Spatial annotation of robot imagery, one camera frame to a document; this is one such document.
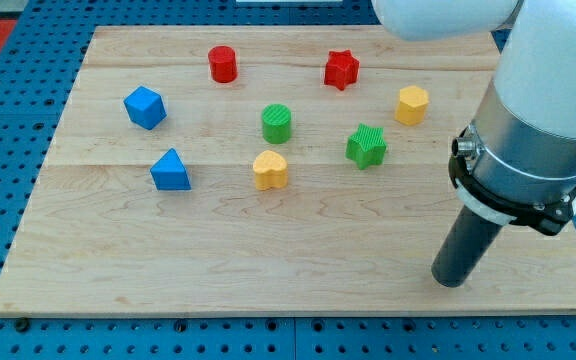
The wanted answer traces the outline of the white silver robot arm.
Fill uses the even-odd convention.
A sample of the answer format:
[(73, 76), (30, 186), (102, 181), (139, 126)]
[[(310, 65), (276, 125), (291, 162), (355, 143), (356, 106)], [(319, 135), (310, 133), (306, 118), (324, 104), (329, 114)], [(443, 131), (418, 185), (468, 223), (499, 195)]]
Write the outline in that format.
[(506, 29), (481, 104), (454, 140), (463, 202), (453, 232), (508, 224), (554, 235), (576, 214), (576, 1), (377, 1), (397, 37), (428, 41)]

